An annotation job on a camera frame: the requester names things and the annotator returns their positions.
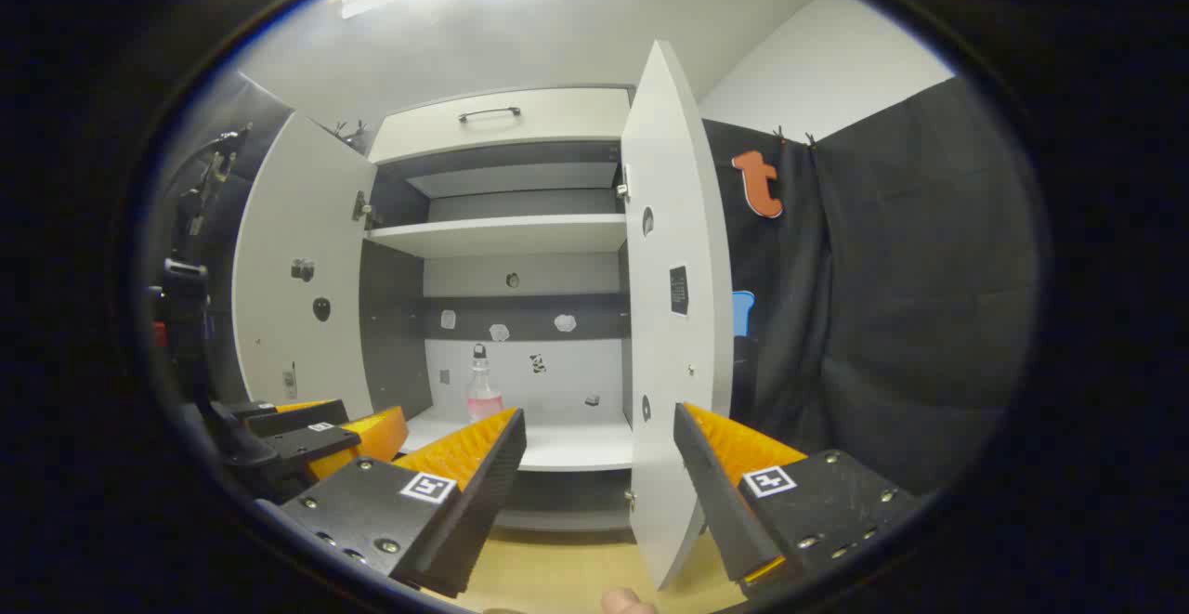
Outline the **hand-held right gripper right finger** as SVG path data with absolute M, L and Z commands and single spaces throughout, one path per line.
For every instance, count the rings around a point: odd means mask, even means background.
M 675 407 L 673 440 L 726 576 L 746 596 L 816 579 L 921 508 L 845 451 L 803 453 L 688 402 Z

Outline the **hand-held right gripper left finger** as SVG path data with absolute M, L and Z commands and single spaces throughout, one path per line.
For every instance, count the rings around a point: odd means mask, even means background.
M 279 505 L 277 521 L 353 570 L 455 597 L 526 447 L 524 412 L 510 407 L 400 459 L 348 459 Z

